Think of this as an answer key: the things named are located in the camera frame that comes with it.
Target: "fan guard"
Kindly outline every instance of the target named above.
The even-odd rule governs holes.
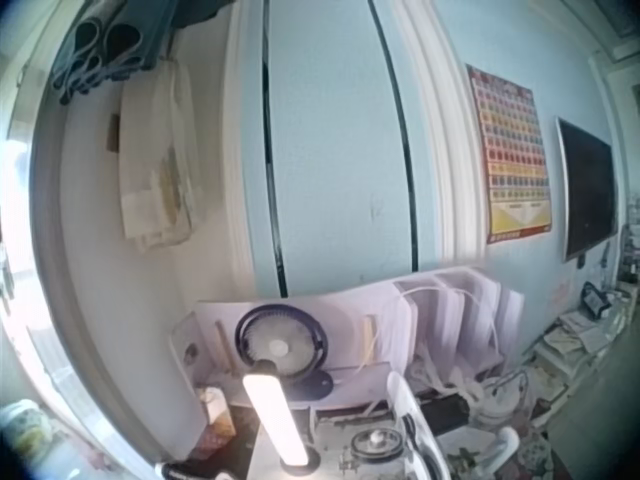
[[[289,305],[251,310],[238,323],[235,342],[245,364],[269,360],[280,378],[289,382],[303,379],[327,358],[328,340],[322,326],[308,313]]]

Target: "colorful chart poster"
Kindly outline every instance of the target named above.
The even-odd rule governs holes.
[[[533,92],[467,66],[482,134],[488,243],[551,230],[551,191]]]

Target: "light blue wall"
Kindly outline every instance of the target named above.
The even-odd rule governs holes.
[[[527,2],[437,0],[436,4],[461,61],[530,88],[538,109],[552,190],[552,231],[489,246],[486,258],[494,276],[526,294],[520,332],[524,348],[555,315],[575,303],[585,280],[598,278],[594,265],[604,249],[604,244],[592,249],[580,271],[576,260],[563,263],[564,180],[555,117],[610,143],[607,118],[587,58]],[[614,239],[610,259],[616,248]],[[561,294],[563,284],[570,287],[566,298]]]
[[[376,2],[413,154],[421,265],[434,259],[424,118],[387,1]],[[243,51],[242,157],[258,292],[279,296],[266,188],[262,2]],[[393,91],[366,0],[272,0],[269,71],[277,211],[290,295],[411,272],[409,196]]]

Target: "lamp base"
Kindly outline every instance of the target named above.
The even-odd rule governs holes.
[[[287,465],[282,461],[282,459],[280,460],[280,466],[282,469],[292,477],[305,477],[307,475],[311,475],[320,466],[320,454],[309,445],[305,445],[305,448],[307,450],[307,456],[309,457],[309,463],[306,465]]]

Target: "fan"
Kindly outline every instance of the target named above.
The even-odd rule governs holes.
[[[254,308],[236,327],[236,349],[244,363],[273,362],[289,401],[319,400],[333,390],[333,379],[320,367],[328,340],[308,313],[289,305]]]

